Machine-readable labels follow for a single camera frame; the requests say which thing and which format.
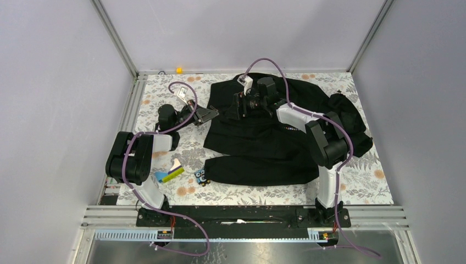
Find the black zip jacket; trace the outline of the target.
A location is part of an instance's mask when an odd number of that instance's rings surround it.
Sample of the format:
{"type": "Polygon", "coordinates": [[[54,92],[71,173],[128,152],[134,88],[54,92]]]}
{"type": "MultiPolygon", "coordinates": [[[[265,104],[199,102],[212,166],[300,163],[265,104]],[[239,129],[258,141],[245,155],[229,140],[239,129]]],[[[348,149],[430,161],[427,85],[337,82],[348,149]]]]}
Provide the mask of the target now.
{"type": "MultiPolygon", "coordinates": [[[[289,94],[291,102],[319,113],[335,112],[349,134],[354,156],[362,157],[373,146],[366,126],[354,104],[342,94],[327,95],[311,82],[275,76],[280,96],[289,94]]],[[[210,87],[208,106],[219,111],[210,125],[204,148],[219,157],[205,161],[210,181],[246,186],[306,184],[319,175],[305,133],[278,122],[259,110],[240,120],[225,116],[234,94],[243,90],[236,79],[216,82],[210,87]]]]}

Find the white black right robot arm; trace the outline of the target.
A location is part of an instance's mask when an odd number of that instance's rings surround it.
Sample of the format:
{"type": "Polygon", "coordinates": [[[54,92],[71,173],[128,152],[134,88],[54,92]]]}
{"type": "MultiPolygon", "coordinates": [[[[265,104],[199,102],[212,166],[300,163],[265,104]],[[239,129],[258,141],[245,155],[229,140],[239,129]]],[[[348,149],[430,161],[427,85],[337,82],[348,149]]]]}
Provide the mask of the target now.
{"type": "Polygon", "coordinates": [[[237,79],[243,90],[234,95],[229,115],[235,119],[247,118],[254,111],[263,110],[272,118],[305,133],[310,154],[319,168],[320,189],[315,201],[315,219],[328,227],[343,209],[340,196],[339,172],[353,156],[353,144],[344,130],[339,116],[312,112],[290,102],[289,94],[280,96],[271,77],[253,79],[246,74],[237,79]]]}

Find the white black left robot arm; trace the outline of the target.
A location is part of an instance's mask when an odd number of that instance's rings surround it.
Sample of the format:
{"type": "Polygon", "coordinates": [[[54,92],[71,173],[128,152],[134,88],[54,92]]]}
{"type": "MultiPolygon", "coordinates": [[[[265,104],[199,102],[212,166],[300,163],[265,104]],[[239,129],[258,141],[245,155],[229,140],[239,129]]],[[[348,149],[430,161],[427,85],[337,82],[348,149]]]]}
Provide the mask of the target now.
{"type": "Polygon", "coordinates": [[[117,133],[105,165],[106,175],[137,192],[141,205],[151,209],[149,218],[154,224],[166,225],[171,213],[163,206],[165,195],[150,176],[152,153],[174,151],[180,140],[178,130],[190,124],[202,125],[218,115],[217,109],[204,108],[194,100],[189,100],[180,111],[170,104],[162,105],[154,132],[117,133]]]}

